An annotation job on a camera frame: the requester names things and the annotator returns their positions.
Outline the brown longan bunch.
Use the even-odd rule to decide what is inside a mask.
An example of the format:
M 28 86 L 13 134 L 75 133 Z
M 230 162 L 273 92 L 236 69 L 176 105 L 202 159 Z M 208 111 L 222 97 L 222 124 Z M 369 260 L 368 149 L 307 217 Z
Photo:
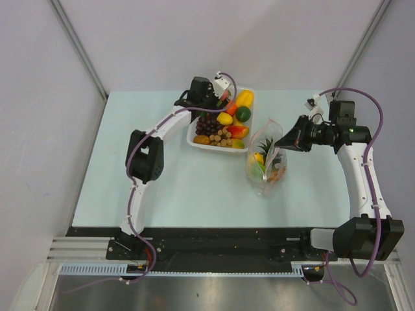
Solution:
M 218 130 L 216 134 L 211 134 L 209 136 L 211 146 L 219 146 L 230 148 L 232 146 L 232 136 L 228 131 L 228 127 L 225 126 L 222 129 Z

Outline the orange pineapple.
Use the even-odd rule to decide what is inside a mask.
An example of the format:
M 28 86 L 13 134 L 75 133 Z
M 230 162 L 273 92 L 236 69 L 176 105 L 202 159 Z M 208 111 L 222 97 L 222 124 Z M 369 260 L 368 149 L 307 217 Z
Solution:
M 274 146 L 273 138 L 265 138 L 259 143 L 261 154 L 264 158 L 265 174 L 264 181 L 274 183 L 279 181 L 285 174 L 287 157 L 283 151 Z

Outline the clear zip top bag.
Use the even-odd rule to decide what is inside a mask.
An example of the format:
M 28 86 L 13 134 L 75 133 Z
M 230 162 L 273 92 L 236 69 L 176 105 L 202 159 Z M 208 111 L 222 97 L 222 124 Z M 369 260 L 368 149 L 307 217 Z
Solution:
M 287 171 L 287 155 L 275 147 L 283 137 L 283 128 L 273 119 L 250 139 L 246 158 L 246 177 L 255 192 L 264 198 L 275 195 Z

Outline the yellow orange mango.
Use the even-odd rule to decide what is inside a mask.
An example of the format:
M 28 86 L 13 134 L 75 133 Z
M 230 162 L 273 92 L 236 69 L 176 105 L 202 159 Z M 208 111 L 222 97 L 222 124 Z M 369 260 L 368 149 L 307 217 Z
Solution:
M 264 166 L 263 155 L 259 152 L 254 152 L 253 154 L 248 154 L 247 164 L 248 165 L 258 164 L 260 167 L 263 167 Z

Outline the green leaf vegetable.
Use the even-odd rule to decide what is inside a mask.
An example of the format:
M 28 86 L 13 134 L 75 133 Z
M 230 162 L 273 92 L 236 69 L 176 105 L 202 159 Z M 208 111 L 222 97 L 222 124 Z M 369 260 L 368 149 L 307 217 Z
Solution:
M 247 176 L 255 182 L 260 182 L 264 180 L 265 166 L 259 162 L 252 163 L 247 168 Z

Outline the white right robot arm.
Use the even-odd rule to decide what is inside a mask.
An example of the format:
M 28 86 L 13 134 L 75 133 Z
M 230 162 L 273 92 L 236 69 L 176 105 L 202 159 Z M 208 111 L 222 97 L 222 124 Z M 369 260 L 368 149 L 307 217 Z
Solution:
M 356 122 L 353 101 L 333 100 L 328 122 L 317 124 L 313 117 L 301 115 L 274 144 L 297 152 L 309 152 L 315 144 L 330 146 L 345 175 L 350 219 L 336 229 L 312 229 L 310 237 L 299 243 L 300 255 L 307 260 L 326 250 L 343 259 L 384 261 L 405 232 L 403 222 L 392 218 L 381 194 L 370 130 Z

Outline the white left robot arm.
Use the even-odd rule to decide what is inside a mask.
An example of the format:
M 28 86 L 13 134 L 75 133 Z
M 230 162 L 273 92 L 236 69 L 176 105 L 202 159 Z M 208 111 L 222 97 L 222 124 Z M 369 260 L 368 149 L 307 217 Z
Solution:
M 126 155 L 126 175 L 132 182 L 120 230 L 114 238 L 121 252 L 136 259 L 149 243 L 140 236 L 145 213 L 147 189 L 161 176 L 164 168 L 164 146 L 167 139 L 190 125 L 202 112 L 220 112 L 217 102 L 229 88 L 230 81 L 217 75 L 214 81 L 196 76 L 170 112 L 147 131 L 135 130 L 130 135 Z

